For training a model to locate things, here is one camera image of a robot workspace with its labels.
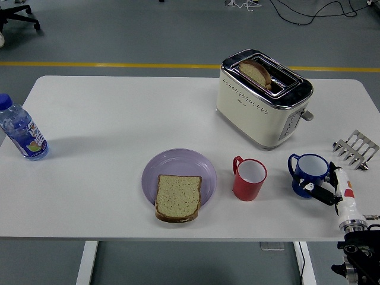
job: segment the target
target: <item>cream toaster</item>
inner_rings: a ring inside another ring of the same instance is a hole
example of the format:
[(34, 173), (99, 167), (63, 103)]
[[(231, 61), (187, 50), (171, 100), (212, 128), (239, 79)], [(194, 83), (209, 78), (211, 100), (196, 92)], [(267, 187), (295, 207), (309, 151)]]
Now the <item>cream toaster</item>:
[[(267, 90), (239, 70), (251, 59), (270, 74)], [(310, 121), (306, 110), (312, 84), (258, 50), (243, 50), (221, 64), (217, 109), (262, 148), (274, 148), (296, 130), (301, 118)]]

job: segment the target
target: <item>red mug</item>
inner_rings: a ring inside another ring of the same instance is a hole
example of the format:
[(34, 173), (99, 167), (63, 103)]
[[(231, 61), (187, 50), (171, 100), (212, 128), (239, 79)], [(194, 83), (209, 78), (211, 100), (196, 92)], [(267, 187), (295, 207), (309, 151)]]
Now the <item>red mug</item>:
[(232, 191), (235, 196), (243, 201), (255, 199), (267, 178), (265, 166), (258, 160), (237, 156), (233, 159), (232, 168), (235, 174)]

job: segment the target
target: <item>chair leg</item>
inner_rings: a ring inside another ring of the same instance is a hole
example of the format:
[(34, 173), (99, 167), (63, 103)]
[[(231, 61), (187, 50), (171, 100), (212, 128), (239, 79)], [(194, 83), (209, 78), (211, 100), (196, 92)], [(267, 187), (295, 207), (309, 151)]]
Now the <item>chair leg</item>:
[(26, 14), (29, 14), (29, 15), (31, 14), (31, 8), (29, 5), (22, 5), (18, 7), (7, 8), (3, 10), (3, 12), (6, 12), (6, 14), (14, 14), (22, 10), (25, 10)]
[(28, 18), (28, 17), (25, 17), (25, 16), (17, 15), (17, 14), (7, 15), (7, 18), (11, 19), (11, 20), (18, 20), (18, 21), (25, 21), (25, 22), (34, 23), (34, 28), (36, 30), (40, 30), (41, 29), (40, 23), (38, 22), (38, 20), (33, 19), (33, 18)]

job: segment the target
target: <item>plastic bottle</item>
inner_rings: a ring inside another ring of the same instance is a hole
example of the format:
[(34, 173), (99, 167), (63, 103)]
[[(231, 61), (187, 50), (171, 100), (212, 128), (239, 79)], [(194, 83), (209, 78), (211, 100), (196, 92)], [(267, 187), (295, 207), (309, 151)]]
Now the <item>plastic bottle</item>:
[(28, 112), (4, 93), (0, 94), (0, 126), (25, 158), (38, 160), (49, 152), (48, 142)]

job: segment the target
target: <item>yellow floor line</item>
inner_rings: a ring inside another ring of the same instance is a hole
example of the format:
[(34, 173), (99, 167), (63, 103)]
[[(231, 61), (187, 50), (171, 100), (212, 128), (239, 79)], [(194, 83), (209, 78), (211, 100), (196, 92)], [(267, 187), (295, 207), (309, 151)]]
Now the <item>yellow floor line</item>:
[[(219, 69), (219, 64), (132, 64), (109, 62), (0, 62), (8, 67), (118, 67), (118, 68), (199, 68)], [(380, 72), (380, 68), (323, 67), (323, 66), (288, 66), (295, 71), (335, 71), (335, 72)]]

